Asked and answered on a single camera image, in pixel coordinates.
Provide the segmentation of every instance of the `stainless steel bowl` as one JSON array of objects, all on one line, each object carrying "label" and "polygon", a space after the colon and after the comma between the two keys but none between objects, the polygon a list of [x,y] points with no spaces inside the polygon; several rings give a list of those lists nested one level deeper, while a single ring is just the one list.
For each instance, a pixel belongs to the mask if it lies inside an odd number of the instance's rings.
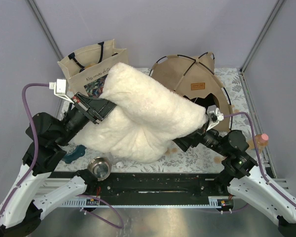
[{"label": "stainless steel bowl", "polygon": [[111,162],[105,157],[96,157],[88,164],[88,170],[90,170],[99,181],[105,180],[110,175],[111,169]]}]

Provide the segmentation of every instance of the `bottle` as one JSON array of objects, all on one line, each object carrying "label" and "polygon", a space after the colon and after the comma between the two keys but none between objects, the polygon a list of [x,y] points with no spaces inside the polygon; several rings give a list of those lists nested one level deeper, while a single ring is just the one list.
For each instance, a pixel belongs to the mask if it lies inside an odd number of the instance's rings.
[{"label": "bottle", "polygon": [[[262,150],[267,146],[268,144],[268,135],[267,134],[258,134],[255,136],[255,140],[258,146],[259,154],[262,153]],[[249,144],[248,150],[252,150],[255,148],[255,145],[253,143],[253,139],[249,140],[247,142]]]}]

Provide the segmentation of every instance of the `fleece blanket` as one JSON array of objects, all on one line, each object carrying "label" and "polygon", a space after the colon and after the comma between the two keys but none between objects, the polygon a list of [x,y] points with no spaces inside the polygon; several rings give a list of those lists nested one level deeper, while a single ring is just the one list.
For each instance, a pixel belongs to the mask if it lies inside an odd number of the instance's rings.
[{"label": "fleece blanket", "polygon": [[117,106],[100,124],[89,122],[72,142],[141,163],[158,160],[171,140],[207,120],[205,108],[123,63],[111,68],[100,98]]}]

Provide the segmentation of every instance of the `pink bottle cap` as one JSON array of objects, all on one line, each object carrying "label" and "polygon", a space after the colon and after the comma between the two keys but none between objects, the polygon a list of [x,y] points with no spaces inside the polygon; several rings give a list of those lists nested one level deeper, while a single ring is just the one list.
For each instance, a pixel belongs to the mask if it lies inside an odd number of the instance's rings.
[{"label": "pink bottle cap", "polygon": [[266,133],[264,133],[261,135],[260,139],[261,139],[261,142],[266,142],[266,141],[268,141],[268,135]]}]

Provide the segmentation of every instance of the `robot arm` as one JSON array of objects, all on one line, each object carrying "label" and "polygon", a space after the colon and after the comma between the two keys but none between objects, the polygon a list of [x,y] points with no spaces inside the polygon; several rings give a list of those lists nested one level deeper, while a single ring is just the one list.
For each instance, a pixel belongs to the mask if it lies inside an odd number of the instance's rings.
[{"label": "robot arm", "polygon": [[[54,94],[66,97],[63,89],[65,80],[58,79],[52,83]],[[39,113],[33,117],[38,136],[38,156],[35,165],[20,186],[19,180],[29,170],[34,159],[35,146],[31,143],[21,165],[18,177],[5,200],[0,205],[0,211],[8,197],[8,204],[0,214],[0,237],[24,237],[33,232],[41,220],[53,209],[70,198],[83,193],[93,193],[97,178],[88,170],[80,170],[64,186],[39,198],[34,198],[39,187],[55,170],[59,161],[66,154],[59,146],[68,142],[89,122],[101,122],[116,106],[104,99],[93,99],[77,93],[73,100],[75,108],[66,113],[59,121],[47,113]],[[33,138],[31,127],[26,134]]]},{"label": "robot arm", "polygon": [[217,189],[227,187],[230,194],[240,197],[266,215],[278,226],[283,236],[296,237],[296,198],[267,176],[261,162],[258,165],[246,153],[249,145],[240,130],[233,130],[221,137],[211,129],[221,119],[218,109],[208,115],[208,122],[202,128],[174,142],[183,151],[201,143],[226,157],[222,161],[224,170],[215,179]]}]

